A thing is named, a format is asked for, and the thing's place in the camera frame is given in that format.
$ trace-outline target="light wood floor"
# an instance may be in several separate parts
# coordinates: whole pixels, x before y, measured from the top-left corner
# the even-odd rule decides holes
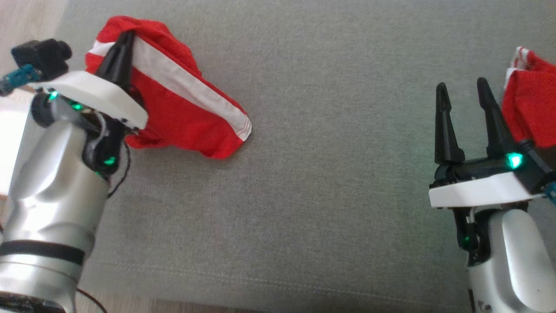
[[[17,44],[54,36],[68,0],[0,0],[0,75],[15,69],[9,49]],[[6,201],[0,196],[0,216]],[[134,295],[86,290],[101,301],[109,313],[249,313],[253,311],[186,302],[149,299]],[[98,313],[89,299],[77,295],[78,313]]]

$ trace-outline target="black cable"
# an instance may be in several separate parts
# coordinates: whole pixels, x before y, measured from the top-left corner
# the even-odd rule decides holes
[[[102,313],[108,313],[108,311],[106,311],[105,307],[102,305],[102,303],[100,303],[100,301],[98,301],[97,299],[95,299],[95,297],[91,296],[90,294],[86,293],[85,291],[81,290],[81,289],[77,289],[77,292],[79,292],[80,294],[82,294],[83,296],[86,296],[87,298],[89,298],[89,300],[93,301],[94,304],[96,304],[98,306],[99,309],[101,309]]]
[[[114,186],[114,189],[108,193],[107,199],[109,199],[111,196],[114,195],[114,193],[118,190],[118,187],[120,187],[120,185],[123,183],[124,180],[126,180],[127,178],[127,173],[130,171],[130,167],[131,167],[131,152],[130,152],[130,147],[127,145],[127,143],[124,141],[123,142],[125,147],[126,147],[126,154],[127,154],[127,166],[126,166],[126,171],[123,172],[123,176],[122,179],[120,179],[120,181]]]

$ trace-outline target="silver robotic arm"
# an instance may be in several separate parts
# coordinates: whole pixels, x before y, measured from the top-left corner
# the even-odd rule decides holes
[[[0,312],[75,312],[120,146],[147,121],[130,88],[133,37],[122,33],[95,75],[67,72],[69,47],[55,40],[12,49],[20,68],[0,81],[0,95],[32,83],[31,113],[46,131],[9,193]]]
[[[487,157],[466,162],[450,119],[446,86],[436,90],[432,207],[453,211],[458,246],[468,253],[472,312],[556,312],[556,272],[528,203],[554,201],[555,173],[542,151],[516,144],[485,79],[477,81],[485,111]]]

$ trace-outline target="red cloth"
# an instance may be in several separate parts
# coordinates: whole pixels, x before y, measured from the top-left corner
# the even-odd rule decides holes
[[[115,16],[85,56],[94,73],[121,32],[135,30],[132,84],[148,112],[145,130],[126,138],[134,148],[174,145],[222,159],[230,156],[251,133],[251,121],[232,98],[207,82],[191,50],[157,21]]]
[[[556,145],[556,66],[518,47],[506,78],[502,114],[515,141]]]

